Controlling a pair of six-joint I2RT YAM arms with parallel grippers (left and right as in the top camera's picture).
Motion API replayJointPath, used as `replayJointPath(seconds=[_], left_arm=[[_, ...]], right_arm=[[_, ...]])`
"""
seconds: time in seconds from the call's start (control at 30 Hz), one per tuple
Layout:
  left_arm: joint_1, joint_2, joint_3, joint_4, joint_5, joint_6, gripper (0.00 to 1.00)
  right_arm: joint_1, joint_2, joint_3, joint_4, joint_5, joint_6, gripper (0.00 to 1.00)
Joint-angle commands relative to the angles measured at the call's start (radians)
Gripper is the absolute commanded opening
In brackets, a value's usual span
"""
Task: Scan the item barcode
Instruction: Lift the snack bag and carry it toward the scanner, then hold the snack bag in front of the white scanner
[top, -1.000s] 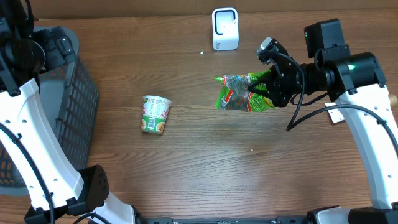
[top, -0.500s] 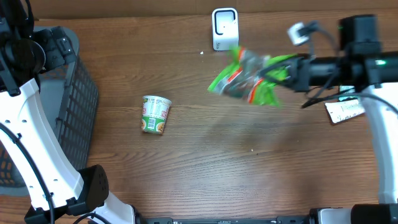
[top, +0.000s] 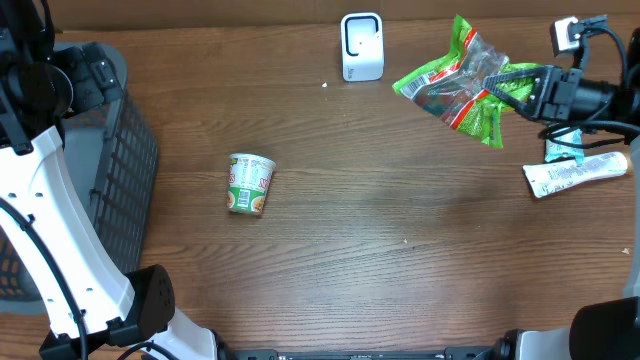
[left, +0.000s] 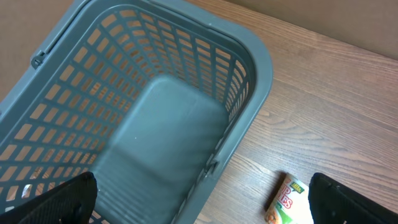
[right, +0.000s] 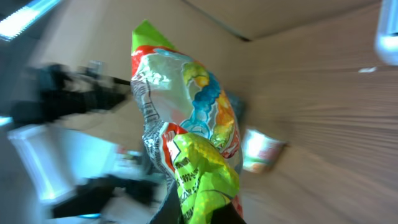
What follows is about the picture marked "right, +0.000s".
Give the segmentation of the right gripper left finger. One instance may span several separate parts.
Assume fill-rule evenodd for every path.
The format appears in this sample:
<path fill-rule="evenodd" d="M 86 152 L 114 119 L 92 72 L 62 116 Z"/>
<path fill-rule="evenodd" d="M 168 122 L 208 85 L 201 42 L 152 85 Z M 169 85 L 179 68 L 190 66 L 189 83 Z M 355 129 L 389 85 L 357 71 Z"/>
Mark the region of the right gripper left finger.
<path fill-rule="evenodd" d="M 183 224 L 182 209 L 176 186 L 170 188 L 159 210 L 150 219 L 149 224 Z"/>

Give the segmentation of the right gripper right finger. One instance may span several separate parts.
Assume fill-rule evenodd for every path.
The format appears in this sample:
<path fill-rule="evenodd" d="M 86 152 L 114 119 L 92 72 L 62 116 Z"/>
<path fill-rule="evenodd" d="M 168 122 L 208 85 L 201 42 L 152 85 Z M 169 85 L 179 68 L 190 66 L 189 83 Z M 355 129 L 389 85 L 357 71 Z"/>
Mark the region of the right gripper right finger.
<path fill-rule="evenodd" d="M 246 224 L 232 203 L 213 211 L 211 224 Z"/>

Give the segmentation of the instant noodle cup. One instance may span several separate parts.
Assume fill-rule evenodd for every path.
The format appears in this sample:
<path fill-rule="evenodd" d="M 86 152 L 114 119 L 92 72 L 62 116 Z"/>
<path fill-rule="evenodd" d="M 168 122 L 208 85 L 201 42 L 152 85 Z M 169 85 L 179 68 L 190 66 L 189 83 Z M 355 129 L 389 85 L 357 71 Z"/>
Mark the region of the instant noodle cup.
<path fill-rule="evenodd" d="M 271 138 L 256 129 L 247 129 L 242 144 L 243 169 L 257 174 L 271 170 L 286 145 L 286 141 Z"/>

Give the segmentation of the green snack bag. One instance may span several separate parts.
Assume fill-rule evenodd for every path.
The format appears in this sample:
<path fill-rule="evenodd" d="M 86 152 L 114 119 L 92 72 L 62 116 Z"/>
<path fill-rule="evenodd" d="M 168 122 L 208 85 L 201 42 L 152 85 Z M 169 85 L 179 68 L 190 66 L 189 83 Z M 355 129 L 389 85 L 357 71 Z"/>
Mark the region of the green snack bag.
<path fill-rule="evenodd" d="M 229 203 L 243 219 L 238 120 L 217 78 L 148 21 L 132 32 L 131 68 L 146 153 L 167 193 L 177 187 L 183 223 L 209 224 Z"/>

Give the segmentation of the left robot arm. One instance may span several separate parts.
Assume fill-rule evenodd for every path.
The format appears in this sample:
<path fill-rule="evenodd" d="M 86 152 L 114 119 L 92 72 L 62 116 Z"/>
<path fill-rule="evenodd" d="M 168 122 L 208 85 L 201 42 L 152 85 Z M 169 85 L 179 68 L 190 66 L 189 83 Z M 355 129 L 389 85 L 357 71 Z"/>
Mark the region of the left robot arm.
<path fill-rule="evenodd" d="M 100 73 L 100 65 L 70 73 L 61 64 L 31 68 L 37 79 L 38 101 L 17 101 L 11 117 L 17 128 L 8 138 L 34 182 L 52 218 L 97 214 L 114 198 L 115 189 L 143 204 L 154 202 L 156 183 L 118 177 L 108 171 L 84 175 L 89 165 L 109 158 L 103 140 L 85 137 L 80 129 L 56 127 L 62 118 L 111 111 L 127 99 L 130 82 Z"/>

